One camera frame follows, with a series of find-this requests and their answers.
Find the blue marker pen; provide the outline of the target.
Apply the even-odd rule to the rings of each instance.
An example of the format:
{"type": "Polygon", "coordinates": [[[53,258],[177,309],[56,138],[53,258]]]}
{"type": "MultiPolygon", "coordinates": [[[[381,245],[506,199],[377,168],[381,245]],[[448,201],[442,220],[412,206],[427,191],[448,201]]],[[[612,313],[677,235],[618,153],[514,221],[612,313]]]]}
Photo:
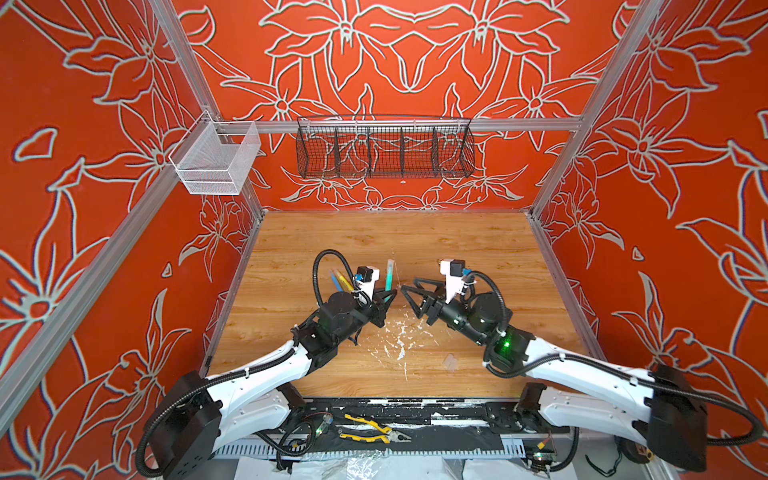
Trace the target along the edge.
{"type": "Polygon", "coordinates": [[[340,281],[339,281],[339,279],[338,279],[338,277],[337,277],[337,275],[336,275],[334,270],[329,270],[329,276],[330,276],[330,278],[331,278],[331,280],[333,282],[333,285],[336,288],[336,290],[338,292],[343,292],[344,288],[342,287],[342,285],[341,285],[341,283],[340,283],[340,281]]]}

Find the yellow highlighter pen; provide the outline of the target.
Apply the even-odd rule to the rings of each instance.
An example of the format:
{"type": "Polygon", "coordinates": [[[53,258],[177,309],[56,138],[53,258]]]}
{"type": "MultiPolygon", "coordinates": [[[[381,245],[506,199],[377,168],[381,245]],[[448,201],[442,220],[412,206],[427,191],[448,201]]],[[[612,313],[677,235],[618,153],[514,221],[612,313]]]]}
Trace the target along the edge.
{"type": "Polygon", "coordinates": [[[355,288],[350,283],[350,281],[346,278],[346,276],[339,270],[334,271],[335,278],[337,282],[339,283],[340,288],[345,292],[353,292],[355,288]]]}

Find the green marker pen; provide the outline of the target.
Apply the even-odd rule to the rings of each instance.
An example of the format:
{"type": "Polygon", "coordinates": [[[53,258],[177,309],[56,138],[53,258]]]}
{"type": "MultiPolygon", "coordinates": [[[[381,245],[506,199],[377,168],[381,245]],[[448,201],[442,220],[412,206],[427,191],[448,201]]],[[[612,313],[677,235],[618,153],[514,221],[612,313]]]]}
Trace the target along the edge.
{"type": "Polygon", "coordinates": [[[394,273],[395,273],[395,260],[388,259],[387,265],[386,265],[386,278],[385,278],[386,292],[392,291],[393,283],[394,283],[394,273]]]}

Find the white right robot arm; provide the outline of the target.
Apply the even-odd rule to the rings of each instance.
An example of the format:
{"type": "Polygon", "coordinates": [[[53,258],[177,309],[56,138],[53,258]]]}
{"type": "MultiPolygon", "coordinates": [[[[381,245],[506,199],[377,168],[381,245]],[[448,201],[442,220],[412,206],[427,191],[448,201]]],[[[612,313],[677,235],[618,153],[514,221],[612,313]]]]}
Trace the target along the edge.
{"type": "Polygon", "coordinates": [[[693,389],[679,370],[631,368],[558,347],[511,324],[490,277],[461,269],[401,288],[417,318],[444,323],[482,347],[482,366],[500,379],[526,377],[517,415],[531,429],[588,429],[628,440],[690,472],[707,468],[711,447],[758,441],[763,422],[731,400],[693,389]]]}

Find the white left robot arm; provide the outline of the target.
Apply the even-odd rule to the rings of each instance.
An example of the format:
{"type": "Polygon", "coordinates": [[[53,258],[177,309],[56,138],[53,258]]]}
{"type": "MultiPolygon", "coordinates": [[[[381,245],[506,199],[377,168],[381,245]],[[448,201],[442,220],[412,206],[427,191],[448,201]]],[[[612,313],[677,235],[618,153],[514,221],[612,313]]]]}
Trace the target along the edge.
{"type": "Polygon", "coordinates": [[[134,457],[137,473],[183,479],[216,449],[280,427],[296,406],[291,382],[323,368],[344,341],[356,343],[365,326],[384,326],[397,292],[378,288],[379,276],[374,267],[352,270],[337,250],[320,251],[311,270],[316,309],[269,354],[219,375],[183,375],[145,423],[134,457]],[[319,267],[327,256],[341,262],[352,287],[324,297],[319,267]]]}

